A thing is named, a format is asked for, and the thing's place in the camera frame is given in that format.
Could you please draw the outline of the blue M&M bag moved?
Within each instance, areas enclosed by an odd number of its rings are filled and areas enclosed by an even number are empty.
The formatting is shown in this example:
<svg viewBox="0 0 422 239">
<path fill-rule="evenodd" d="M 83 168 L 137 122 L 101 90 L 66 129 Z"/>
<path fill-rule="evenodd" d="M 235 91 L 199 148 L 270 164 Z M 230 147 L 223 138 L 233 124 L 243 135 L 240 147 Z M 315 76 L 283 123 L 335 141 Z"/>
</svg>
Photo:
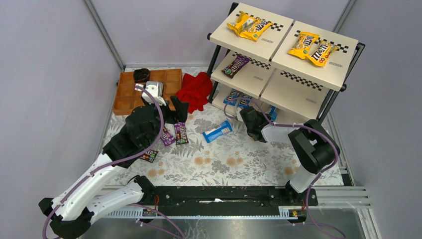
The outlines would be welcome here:
<svg viewBox="0 0 422 239">
<path fill-rule="evenodd" d="M 249 107 L 249 102 L 252 97 L 246 93 L 241 93 L 239 96 L 241 97 L 241 99 L 239 99 L 237 107 L 240 109 L 245 109 Z"/>
</svg>

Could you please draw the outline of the light blue candy bag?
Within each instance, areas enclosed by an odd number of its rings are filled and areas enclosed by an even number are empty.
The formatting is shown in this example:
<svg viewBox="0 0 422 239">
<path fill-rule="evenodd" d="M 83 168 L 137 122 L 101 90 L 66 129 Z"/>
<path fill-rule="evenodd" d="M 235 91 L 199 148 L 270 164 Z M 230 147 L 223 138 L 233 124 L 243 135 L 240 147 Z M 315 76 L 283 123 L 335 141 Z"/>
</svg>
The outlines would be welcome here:
<svg viewBox="0 0 422 239">
<path fill-rule="evenodd" d="M 229 123 L 229 121 L 225 120 L 219 125 L 219 127 L 203 132 L 203 136 L 206 142 L 210 143 L 214 141 L 215 139 L 217 139 L 218 137 L 224 134 L 227 134 L 229 132 L 232 132 L 232 126 Z"/>
</svg>

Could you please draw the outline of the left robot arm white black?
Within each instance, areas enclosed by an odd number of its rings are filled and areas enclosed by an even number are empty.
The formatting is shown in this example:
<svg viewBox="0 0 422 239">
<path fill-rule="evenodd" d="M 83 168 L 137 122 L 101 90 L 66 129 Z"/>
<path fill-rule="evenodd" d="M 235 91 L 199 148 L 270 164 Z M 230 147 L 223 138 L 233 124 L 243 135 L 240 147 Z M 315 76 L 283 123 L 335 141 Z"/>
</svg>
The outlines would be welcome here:
<svg viewBox="0 0 422 239">
<path fill-rule="evenodd" d="M 157 202 L 155 186 L 145 176 L 135 176 L 129 183 L 103 196 L 98 192 L 116 175 L 128 169 L 158 143 L 166 123 L 187 119 L 187 103 L 171 97 L 176 109 L 168 103 L 135 108 L 126 123 L 104 147 L 91 167 L 67 190 L 55 198 L 43 198 L 38 206 L 47 217 L 42 237 L 51 228 L 59 239 L 77 239 L 96 221 L 110 212 L 130 204 Z"/>
</svg>

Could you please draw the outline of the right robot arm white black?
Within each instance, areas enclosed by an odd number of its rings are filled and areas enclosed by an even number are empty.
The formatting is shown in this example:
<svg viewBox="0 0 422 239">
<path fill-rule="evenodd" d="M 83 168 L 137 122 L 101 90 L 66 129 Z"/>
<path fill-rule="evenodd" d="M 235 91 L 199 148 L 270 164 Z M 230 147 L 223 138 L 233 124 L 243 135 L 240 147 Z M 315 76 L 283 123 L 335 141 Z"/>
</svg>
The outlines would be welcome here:
<svg viewBox="0 0 422 239">
<path fill-rule="evenodd" d="M 305 192 L 323 169 L 338 159 L 340 149 L 322 125 L 315 119 L 304 124 L 268 122 L 254 107 L 240 110 L 238 115 L 246 124 L 247 134 L 254 141 L 281 143 L 289 140 L 299 159 L 300 167 L 286 184 L 292 194 Z"/>
</svg>

